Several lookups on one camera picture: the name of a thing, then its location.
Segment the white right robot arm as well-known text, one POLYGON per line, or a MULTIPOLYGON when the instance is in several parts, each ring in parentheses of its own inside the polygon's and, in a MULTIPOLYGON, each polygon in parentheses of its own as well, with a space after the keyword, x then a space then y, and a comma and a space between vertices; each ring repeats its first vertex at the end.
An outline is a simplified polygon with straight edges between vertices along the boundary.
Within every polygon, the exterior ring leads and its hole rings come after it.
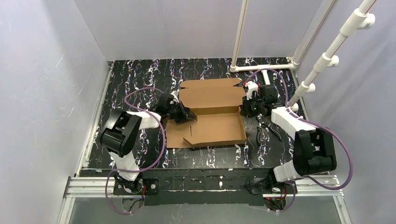
POLYGON ((283 130, 294 141, 292 160, 271 168, 265 178, 267 185, 283 183, 308 175, 333 171, 337 167, 332 135, 301 120, 291 109, 280 103, 272 85, 261 85, 248 81, 244 88, 241 115, 256 117, 261 126, 268 128, 281 138, 283 130))

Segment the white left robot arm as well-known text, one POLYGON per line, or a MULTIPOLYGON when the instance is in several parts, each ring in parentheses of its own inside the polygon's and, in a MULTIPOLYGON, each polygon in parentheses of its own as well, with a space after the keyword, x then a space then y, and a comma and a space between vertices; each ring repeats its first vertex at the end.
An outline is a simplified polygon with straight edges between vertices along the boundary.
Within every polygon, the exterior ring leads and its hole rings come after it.
POLYGON ((114 159, 123 180, 133 182, 138 176, 139 167, 133 147, 140 130, 159 128, 158 121, 162 122, 165 118, 174 120, 177 124, 196 119, 196 115, 171 93, 162 93, 158 103, 148 111, 153 116, 145 111, 128 112, 117 109, 111 113, 99 134, 100 144, 114 159))

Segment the brown cardboard box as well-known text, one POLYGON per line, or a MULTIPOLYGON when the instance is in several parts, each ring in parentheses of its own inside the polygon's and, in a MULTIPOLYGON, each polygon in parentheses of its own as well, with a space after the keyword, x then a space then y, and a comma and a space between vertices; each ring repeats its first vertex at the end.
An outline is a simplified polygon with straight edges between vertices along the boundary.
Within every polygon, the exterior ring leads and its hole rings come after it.
POLYGON ((246 95, 238 78, 188 80, 180 84, 179 100, 194 118, 166 124, 167 148, 199 148, 245 144, 244 121, 240 115, 246 95))

